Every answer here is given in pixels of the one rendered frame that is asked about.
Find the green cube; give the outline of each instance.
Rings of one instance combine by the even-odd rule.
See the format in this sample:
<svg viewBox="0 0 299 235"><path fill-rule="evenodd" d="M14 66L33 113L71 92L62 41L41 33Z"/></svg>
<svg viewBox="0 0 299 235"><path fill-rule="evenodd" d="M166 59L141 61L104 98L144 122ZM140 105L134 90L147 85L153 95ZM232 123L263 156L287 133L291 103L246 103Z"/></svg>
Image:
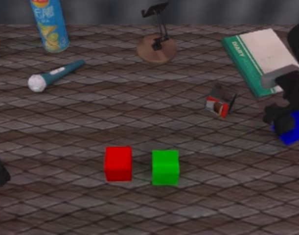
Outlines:
<svg viewBox="0 0 299 235"><path fill-rule="evenodd" d="M179 184L180 162L177 150L153 150L153 185L176 186Z"/></svg>

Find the white microphone head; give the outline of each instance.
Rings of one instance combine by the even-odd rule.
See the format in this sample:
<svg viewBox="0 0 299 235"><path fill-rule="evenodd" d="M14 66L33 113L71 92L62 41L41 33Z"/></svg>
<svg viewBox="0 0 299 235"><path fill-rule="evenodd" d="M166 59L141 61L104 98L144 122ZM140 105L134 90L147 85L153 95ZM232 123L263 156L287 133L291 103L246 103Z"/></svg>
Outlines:
<svg viewBox="0 0 299 235"><path fill-rule="evenodd" d="M39 74L34 74L28 79L28 87L33 92L42 92L45 90L47 84L44 80L44 78Z"/></svg>

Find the brown tiled surface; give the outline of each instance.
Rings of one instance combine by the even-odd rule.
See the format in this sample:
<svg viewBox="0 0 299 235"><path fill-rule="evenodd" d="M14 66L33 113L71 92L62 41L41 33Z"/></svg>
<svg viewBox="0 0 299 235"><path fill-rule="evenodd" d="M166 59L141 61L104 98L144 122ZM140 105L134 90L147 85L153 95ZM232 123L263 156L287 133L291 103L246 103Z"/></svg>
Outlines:
<svg viewBox="0 0 299 235"><path fill-rule="evenodd" d="M299 143L261 121L280 95L254 98L220 40L268 26L168 26L179 52L135 53L152 26L70 26L48 54L35 27L0 25L0 235L299 235ZM289 26L274 25L281 37ZM85 59L42 94L30 75ZM239 92L226 120L204 110L216 82ZM134 179L107 184L104 149L131 145ZM178 187L151 185L151 150L181 155Z"/></svg>

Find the brown circular base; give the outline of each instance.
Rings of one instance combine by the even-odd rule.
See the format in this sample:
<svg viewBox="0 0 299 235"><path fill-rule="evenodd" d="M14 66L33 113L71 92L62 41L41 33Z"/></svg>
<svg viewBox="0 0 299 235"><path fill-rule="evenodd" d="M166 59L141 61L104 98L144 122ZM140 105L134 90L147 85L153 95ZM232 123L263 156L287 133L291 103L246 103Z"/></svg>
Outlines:
<svg viewBox="0 0 299 235"><path fill-rule="evenodd" d="M159 38L160 35L153 34L145 36L138 45L137 53L140 58L152 64L165 64L172 60L176 53L177 48L173 39L169 39L163 42L162 49L154 51L152 44L155 42L155 38Z"/></svg>

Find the black and red box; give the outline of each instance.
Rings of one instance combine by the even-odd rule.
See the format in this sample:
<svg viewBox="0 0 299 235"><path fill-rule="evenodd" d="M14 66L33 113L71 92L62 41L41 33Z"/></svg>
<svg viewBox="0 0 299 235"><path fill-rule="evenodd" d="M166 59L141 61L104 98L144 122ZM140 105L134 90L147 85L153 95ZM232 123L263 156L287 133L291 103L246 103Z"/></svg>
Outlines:
<svg viewBox="0 0 299 235"><path fill-rule="evenodd" d="M206 109L225 118L230 112L236 97L237 91L221 84L215 84L207 97Z"/></svg>

